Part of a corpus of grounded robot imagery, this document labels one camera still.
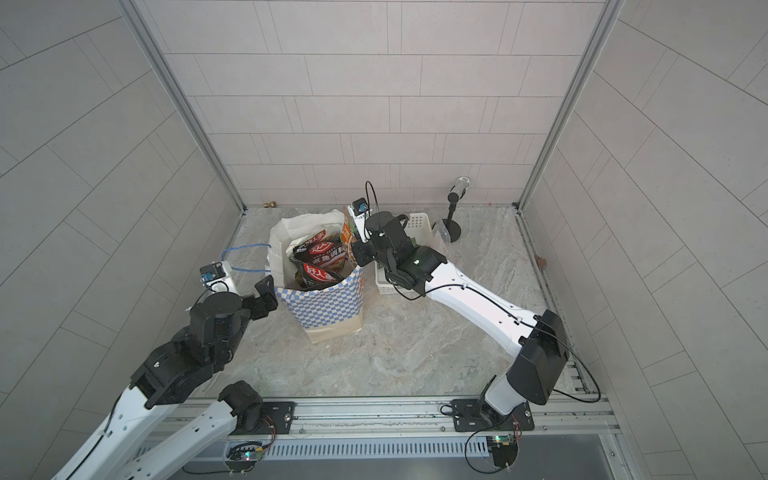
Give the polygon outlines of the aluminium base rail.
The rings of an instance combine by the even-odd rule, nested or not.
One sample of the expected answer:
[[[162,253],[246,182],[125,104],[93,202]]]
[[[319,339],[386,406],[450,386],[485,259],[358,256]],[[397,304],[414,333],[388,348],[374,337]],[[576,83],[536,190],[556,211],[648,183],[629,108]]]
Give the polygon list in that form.
[[[231,447],[249,441],[270,444],[261,461],[486,458],[486,438],[513,435],[596,435],[620,431],[608,401],[581,403],[554,395],[543,406],[524,403],[485,424],[473,397],[269,398],[271,422],[256,433],[232,434],[194,457],[220,467]]]

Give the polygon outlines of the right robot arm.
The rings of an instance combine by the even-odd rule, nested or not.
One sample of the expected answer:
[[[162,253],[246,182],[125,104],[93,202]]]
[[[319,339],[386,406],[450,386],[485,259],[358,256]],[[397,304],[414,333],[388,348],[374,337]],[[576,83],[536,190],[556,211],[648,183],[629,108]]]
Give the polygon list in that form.
[[[536,314],[506,301],[460,271],[439,251],[415,243],[403,215],[372,213],[363,199],[346,207],[353,223],[352,252],[361,266],[373,261],[396,291],[441,303],[483,330],[511,355],[503,377],[491,381],[483,405],[505,417],[525,402],[544,405],[569,359],[562,319],[553,311]]]

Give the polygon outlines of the mapo tofu sauce packet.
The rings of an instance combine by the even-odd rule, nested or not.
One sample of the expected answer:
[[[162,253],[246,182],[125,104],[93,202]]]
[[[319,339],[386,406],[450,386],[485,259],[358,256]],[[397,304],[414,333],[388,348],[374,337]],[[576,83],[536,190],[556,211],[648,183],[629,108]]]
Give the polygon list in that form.
[[[347,206],[344,208],[344,223],[341,230],[341,240],[342,243],[345,245],[347,255],[352,258],[353,252],[352,247],[357,242],[357,227],[355,223],[355,216],[353,212],[350,210],[350,207]]]

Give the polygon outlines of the checkered paper bag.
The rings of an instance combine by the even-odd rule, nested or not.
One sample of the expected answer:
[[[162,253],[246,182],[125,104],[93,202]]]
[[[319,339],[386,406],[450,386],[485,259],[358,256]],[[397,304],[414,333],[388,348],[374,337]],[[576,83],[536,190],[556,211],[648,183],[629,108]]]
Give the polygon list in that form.
[[[256,238],[255,224],[222,253],[236,276],[270,275],[278,303],[309,341],[321,343],[363,327],[364,275],[348,252],[347,216],[338,209],[284,217]]]

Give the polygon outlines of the circuit board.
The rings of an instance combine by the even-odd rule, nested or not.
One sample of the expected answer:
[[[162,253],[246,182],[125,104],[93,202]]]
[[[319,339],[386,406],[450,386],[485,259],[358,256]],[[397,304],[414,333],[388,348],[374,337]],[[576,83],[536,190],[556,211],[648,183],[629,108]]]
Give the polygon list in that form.
[[[518,439],[513,435],[494,435],[486,438],[490,459],[496,470],[510,468],[519,453]]]
[[[270,444],[261,441],[240,443],[230,448],[227,460],[235,463],[256,463],[264,458],[269,448]]]

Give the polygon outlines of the right circuit board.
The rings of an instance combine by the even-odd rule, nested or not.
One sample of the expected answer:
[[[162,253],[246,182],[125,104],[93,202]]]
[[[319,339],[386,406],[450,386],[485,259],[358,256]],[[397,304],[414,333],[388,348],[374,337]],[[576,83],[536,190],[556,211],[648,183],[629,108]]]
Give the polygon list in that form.
[[[490,459],[496,470],[510,468],[519,453],[518,439],[513,435],[494,435],[486,438]]]

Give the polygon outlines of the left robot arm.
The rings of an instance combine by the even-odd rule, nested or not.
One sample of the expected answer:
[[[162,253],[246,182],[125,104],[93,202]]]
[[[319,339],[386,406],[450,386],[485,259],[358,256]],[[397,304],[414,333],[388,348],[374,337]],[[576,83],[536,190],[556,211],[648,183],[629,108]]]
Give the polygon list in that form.
[[[245,381],[149,451],[138,448],[167,416],[233,359],[248,324],[278,307],[267,276],[255,294],[213,292],[190,309],[188,326],[154,349],[131,376],[106,419],[56,473],[58,479],[168,479],[207,447],[262,424],[263,400]]]

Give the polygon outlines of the black red seasoning packet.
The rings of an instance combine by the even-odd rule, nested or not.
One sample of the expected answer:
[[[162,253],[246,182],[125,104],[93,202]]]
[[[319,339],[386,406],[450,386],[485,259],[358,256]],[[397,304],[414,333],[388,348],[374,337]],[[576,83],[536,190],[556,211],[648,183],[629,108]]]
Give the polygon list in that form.
[[[347,259],[346,247],[339,240],[323,240],[296,246],[292,260],[324,270],[340,270]]]

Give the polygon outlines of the left circuit board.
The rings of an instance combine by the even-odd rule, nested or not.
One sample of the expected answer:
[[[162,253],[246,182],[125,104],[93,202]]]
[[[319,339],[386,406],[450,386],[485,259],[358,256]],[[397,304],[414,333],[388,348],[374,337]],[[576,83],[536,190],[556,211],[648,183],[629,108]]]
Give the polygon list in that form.
[[[270,444],[261,441],[240,443],[230,448],[227,460],[235,463],[256,463],[264,458],[269,448]]]

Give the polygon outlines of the white perforated plastic basket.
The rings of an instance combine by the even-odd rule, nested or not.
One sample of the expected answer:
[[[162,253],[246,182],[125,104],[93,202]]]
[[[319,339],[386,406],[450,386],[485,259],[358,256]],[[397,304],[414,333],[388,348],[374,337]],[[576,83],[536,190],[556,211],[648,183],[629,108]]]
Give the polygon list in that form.
[[[382,211],[366,221],[366,228],[374,260],[383,268],[385,279],[395,287],[425,296],[433,272],[447,262],[443,254],[411,236],[413,232],[431,232],[427,215]]]

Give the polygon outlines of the black microphone stand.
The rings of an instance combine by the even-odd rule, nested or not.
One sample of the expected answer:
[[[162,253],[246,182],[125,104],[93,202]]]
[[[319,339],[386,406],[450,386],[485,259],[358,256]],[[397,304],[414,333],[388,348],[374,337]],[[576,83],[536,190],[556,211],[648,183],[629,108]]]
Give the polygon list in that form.
[[[449,202],[449,209],[448,209],[447,217],[443,220],[443,224],[448,231],[449,241],[451,243],[454,243],[461,236],[461,227],[454,220],[454,214],[455,214],[458,202],[460,200],[460,196],[456,192],[451,192],[448,194],[447,199]]]

